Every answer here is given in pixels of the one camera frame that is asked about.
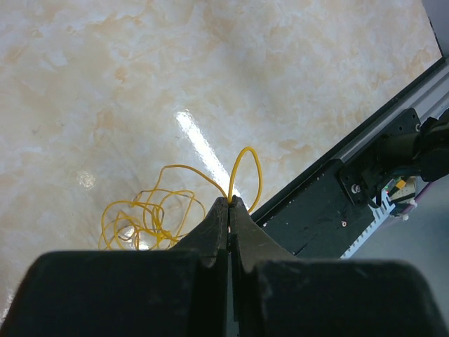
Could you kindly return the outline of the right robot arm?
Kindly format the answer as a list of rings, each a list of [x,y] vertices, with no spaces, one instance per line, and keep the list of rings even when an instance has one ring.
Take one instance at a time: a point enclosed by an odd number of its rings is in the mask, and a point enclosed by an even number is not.
[[[418,131],[383,139],[377,162],[391,178],[419,176],[434,182],[448,175],[448,111],[438,119],[427,118]]]

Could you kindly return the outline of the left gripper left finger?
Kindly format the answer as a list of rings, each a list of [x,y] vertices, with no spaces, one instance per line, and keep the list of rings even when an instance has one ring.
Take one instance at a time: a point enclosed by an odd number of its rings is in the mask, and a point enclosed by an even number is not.
[[[21,281],[2,336],[224,336],[227,200],[167,251],[54,251]]]

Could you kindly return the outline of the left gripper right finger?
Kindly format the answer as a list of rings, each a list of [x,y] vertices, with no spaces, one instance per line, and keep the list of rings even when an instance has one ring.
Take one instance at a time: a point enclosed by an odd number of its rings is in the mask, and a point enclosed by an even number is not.
[[[228,208],[234,319],[241,336],[447,336],[418,269],[397,260],[296,258]]]

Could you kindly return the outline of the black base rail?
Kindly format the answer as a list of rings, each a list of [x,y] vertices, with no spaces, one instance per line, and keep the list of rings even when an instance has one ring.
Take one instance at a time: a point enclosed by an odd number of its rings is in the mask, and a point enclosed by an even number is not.
[[[348,258],[398,207],[398,181],[377,146],[448,111],[448,61],[438,61],[254,212],[253,220],[298,258]]]

